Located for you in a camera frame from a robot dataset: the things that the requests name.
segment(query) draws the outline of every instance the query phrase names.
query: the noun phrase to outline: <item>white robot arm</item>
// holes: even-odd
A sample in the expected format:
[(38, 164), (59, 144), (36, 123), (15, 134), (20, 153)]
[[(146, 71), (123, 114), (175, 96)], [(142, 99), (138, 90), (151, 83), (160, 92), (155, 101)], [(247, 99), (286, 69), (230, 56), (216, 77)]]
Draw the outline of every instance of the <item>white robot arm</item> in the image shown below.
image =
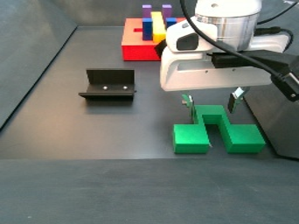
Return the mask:
[[(222, 47), (218, 47), (223, 46), (236, 54), (251, 52), (248, 57), (254, 60), (254, 53), (260, 54), (258, 50), (271, 53), (284, 51), (288, 41), (284, 34), (254, 37), (260, 9), (262, 0), (198, 1), (195, 16), (167, 29), (160, 70), (164, 91), (250, 87), (271, 83), (272, 68), (266, 70), (251, 63), (240, 63), (240, 66), (239, 59), (231, 63), (228, 56), (222, 56)], [(195, 28), (216, 45), (198, 35)], [(299, 99), (299, 93), (291, 93), (294, 96), (287, 94), (291, 100)]]

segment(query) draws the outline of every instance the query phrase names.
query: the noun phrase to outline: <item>red base block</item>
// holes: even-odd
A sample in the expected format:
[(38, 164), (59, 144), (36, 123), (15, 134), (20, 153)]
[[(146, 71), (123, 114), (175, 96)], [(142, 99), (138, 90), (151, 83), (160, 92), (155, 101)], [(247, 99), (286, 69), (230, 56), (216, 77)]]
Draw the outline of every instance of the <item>red base block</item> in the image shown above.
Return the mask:
[(143, 19), (127, 18), (122, 40), (124, 60), (160, 60), (155, 52), (156, 43), (152, 40), (143, 40)]

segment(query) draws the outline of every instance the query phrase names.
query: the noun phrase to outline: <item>black bracket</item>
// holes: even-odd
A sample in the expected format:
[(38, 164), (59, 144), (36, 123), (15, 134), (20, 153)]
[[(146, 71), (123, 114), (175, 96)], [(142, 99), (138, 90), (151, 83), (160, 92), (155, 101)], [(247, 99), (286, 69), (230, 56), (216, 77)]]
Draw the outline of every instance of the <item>black bracket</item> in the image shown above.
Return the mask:
[(134, 100), (135, 70), (132, 69), (87, 69), (88, 90), (79, 95), (88, 100)]

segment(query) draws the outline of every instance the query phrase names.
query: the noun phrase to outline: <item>green block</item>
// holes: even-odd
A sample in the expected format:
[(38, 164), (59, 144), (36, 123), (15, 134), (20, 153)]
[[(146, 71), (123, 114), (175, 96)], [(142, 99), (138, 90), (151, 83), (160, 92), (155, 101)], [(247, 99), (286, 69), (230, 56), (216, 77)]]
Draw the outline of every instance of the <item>green block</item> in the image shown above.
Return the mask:
[(254, 124), (231, 124), (230, 139), (223, 138), (228, 153), (259, 153), (266, 141)]
[(175, 153), (206, 153), (211, 142), (204, 125), (175, 124), (172, 143)]
[(222, 105), (196, 105), (194, 123), (216, 124), (228, 153), (259, 153), (266, 141), (255, 124), (231, 124)]

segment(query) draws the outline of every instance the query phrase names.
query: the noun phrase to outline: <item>yellow block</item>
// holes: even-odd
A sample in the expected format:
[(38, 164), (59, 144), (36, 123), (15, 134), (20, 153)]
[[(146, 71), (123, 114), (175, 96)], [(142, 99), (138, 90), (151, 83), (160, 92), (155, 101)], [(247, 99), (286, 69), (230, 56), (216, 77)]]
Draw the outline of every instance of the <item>yellow block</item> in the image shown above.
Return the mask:
[(154, 42), (158, 44), (166, 39), (164, 17), (160, 11), (152, 11)]

